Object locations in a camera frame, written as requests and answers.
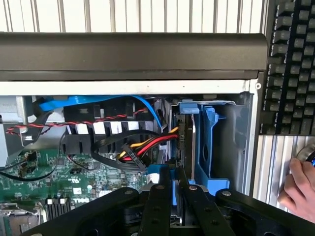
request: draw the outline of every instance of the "cable bundle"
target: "cable bundle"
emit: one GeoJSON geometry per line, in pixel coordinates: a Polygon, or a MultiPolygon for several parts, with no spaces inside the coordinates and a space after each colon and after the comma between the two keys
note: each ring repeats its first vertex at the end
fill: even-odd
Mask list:
{"type": "Polygon", "coordinates": [[[176,131],[178,130],[178,127],[171,130],[168,134],[162,134],[159,135],[155,132],[149,131],[149,130],[130,130],[123,133],[112,135],[108,138],[102,139],[94,143],[91,147],[91,157],[99,161],[105,165],[111,166],[113,168],[125,170],[125,171],[140,171],[139,166],[135,163],[134,158],[131,158],[125,151],[118,154],[116,156],[116,160],[112,160],[106,157],[101,156],[98,154],[98,150],[106,145],[115,143],[120,140],[124,140],[125,138],[132,137],[134,135],[150,135],[152,136],[148,140],[142,142],[142,143],[135,143],[131,144],[129,147],[136,156],[137,159],[139,159],[141,162],[143,162],[144,157],[148,153],[149,150],[153,149],[154,147],[157,147],[159,144],[167,142],[169,140],[177,139],[178,134],[176,134],[176,131]]]}

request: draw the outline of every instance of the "grey plastic part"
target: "grey plastic part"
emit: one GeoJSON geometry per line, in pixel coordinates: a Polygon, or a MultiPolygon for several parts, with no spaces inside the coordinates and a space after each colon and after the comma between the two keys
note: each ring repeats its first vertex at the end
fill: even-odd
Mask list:
{"type": "Polygon", "coordinates": [[[262,34],[0,33],[0,80],[254,79],[262,34]]]}

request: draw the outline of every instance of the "black keyboard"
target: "black keyboard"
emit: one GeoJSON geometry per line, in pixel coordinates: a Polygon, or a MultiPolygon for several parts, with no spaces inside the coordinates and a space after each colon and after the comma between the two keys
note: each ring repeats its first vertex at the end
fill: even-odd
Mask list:
{"type": "Polygon", "coordinates": [[[315,0],[275,8],[260,134],[315,135],[315,0]]]}

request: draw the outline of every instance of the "yellow wire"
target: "yellow wire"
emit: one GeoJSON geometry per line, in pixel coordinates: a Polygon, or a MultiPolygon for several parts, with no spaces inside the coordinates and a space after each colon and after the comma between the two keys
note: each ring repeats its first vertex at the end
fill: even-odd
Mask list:
{"type": "MultiPolygon", "coordinates": [[[[172,129],[169,133],[174,133],[174,132],[176,132],[177,130],[178,130],[178,127],[175,127],[175,128],[172,129]]],[[[146,141],[144,141],[144,142],[142,142],[142,143],[131,144],[130,147],[131,147],[131,148],[139,147],[139,146],[141,146],[141,145],[144,145],[145,143],[147,143],[147,142],[150,141],[151,139],[152,139],[152,138],[150,138],[150,139],[148,139],[148,140],[146,140],[146,141]]],[[[123,151],[122,153],[120,153],[118,159],[122,158],[125,154],[126,154],[125,151],[123,151]]]]}
{"type": "Polygon", "coordinates": [[[178,130],[178,126],[175,127],[174,129],[172,129],[172,130],[170,131],[170,133],[174,133],[174,132],[177,131],[177,130],[178,130]]]}

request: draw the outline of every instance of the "blue cable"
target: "blue cable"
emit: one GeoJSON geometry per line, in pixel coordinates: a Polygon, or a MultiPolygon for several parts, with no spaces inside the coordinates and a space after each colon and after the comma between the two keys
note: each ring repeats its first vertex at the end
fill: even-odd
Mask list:
{"type": "Polygon", "coordinates": [[[79,105],[79,104],[87,104],[87,103],[93,103],[93,102],[101,102],[101,101],[107,101],[111,100],[114,98],[119,98],[119,97],[125,97],[125,96],[130,96],[138,99],[141,101],[151,112],[153,115],[154,119],[156,119],[157,124],[159,125],[160,128],[162,128],[161,121],[159,120],[159,117],[156,115],[154,109],[152,106],[142,97],[137,96],[137,95],[108,95],[108,96],[69,96],[68,100],[51,100],[44,102],[40,104],[40,108],[44,112],[52,111],[57,108],[62,108],[62,107],[67,107],[67,106],[73,106],[73,105],[79,105]]]}

